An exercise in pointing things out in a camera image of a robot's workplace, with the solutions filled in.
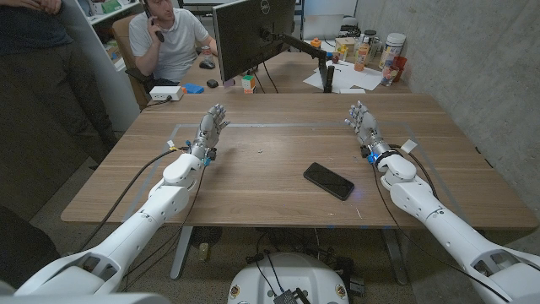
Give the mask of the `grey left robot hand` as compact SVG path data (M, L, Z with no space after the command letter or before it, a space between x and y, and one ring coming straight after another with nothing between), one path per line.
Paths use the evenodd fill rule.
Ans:
M223 105L211 107L202 117L192 143L191 155L202 160L208 150L211 150L219 141L219 135L229 122L225 121L226 110Z

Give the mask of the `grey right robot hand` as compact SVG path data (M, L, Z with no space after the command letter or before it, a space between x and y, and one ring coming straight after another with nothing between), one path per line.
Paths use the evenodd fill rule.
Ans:
M381 135L375 117L370 113L368 107L360 101L351 105L349 118L345 119L345 123L354 130L361 146L362 155L365 157L373 155L377 158L391 150L390 145Z

